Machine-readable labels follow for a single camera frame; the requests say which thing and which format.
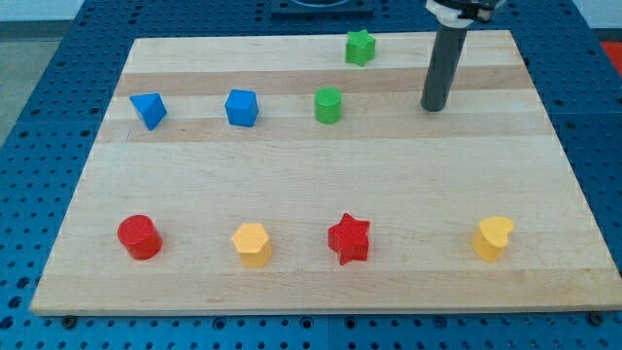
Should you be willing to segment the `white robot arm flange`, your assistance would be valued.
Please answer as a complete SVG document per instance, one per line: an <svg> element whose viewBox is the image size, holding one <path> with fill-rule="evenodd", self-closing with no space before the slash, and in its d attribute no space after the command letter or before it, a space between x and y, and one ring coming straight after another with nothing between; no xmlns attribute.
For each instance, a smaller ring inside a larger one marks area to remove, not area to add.
<svg viewBox="0 0 622 350"><path fill-rule="evenodd" d="M427 0L425 8L444 26L465 29L474 22L487 23L505 0Z"/></svg>

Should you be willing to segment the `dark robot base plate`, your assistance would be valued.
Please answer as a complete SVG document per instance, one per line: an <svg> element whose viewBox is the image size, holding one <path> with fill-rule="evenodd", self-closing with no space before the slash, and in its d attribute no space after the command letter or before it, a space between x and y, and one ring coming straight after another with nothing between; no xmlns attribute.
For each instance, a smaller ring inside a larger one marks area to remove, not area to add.
<svg viewBox="0 0 622 350"><path fill-rule="evenodd" d="M271 0L271 18L307 18L373 14L372 0Z"/></svg>

